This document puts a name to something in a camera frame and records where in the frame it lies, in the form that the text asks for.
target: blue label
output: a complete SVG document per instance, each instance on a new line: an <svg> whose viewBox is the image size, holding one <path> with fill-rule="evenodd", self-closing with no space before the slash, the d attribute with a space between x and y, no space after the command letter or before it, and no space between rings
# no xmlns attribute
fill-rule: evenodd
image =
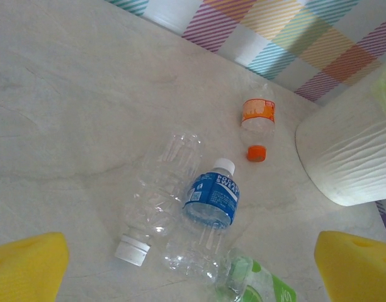
<svg viewBox="0 0 386 302"><path fill-rule="evenodd" d="M205 203L216 206L230 217L232 224L239 196L239 187L232 179L219 173L208 172L197 177L188 192L186 204Z"/></svg>

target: bottle neck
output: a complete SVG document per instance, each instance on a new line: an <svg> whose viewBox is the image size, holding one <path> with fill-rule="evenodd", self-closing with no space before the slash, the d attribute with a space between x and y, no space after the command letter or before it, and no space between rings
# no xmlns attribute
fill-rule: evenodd
<svg viewBox="0 0 386 302"><path fill-rule="evenodd" d="M224 169L224 168L213 168L211 170L211 172L219 173L219 174L224 175L230 179L233 178L233 175L227 169Z"/></svg>

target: plastic bottle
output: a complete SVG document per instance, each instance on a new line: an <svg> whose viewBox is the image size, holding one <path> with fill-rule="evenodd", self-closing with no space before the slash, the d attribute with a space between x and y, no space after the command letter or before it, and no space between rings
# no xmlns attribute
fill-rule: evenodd
<svg viewBox="0 0 386 302"><path fill-rule="evenodd" d="M233 162L218 159L210 172L195 180L164 253L170 269L209 284L217 280L225 233L240 195L232 180L234 170Z"/></svg>
<svg viewBox="0 0 386 302"><path fill-rule="evenodd" d="M202 148L197 135L185 131L173 131L151 143L132 186L133 200L126 201L126 226L116 257L141 266L150 238L165 236L174 228L181 201L200 165Z"/></svg>
<svg viewBox="0 0 386 302"><path fill-rule="evenodd" d="M305 302L302 295L272 275L257 261L232 249L220 263L217 302Z"/></svg>
<svg viewBox="0 0 386 302"><path fill-rule="evenodd" d="M272 146L275 132L274 93L265 84L260 91L249 91L243 104L241 140L247 148L247 159L262 162Z"/></svg>

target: bottle cap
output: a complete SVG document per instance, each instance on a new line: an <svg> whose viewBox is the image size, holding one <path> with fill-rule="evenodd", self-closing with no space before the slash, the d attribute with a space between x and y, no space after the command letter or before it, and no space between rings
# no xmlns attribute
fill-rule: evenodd
<svg viewBox="0 0 386 302"><path fill-rule="evenodd" d="M146 243L123 234L122 240L116 249L115 257L136 266L141 266L149 249L150 246Z"/></svg>
<svg viewBox="0 0 386 302"><path fill-rule="evenodd" d="M233 173L235 172L235 164L229 159L217 159L213 167L225 169L229 171L229 173L232 176L233 176Z"/></svg>
<svg viewBox="0 0 386 302"><path fill-rule="evenodd" d="M262 162L266 159L267 149L264 146L253 145L247 150L247 159L251 162Z"/></svg>

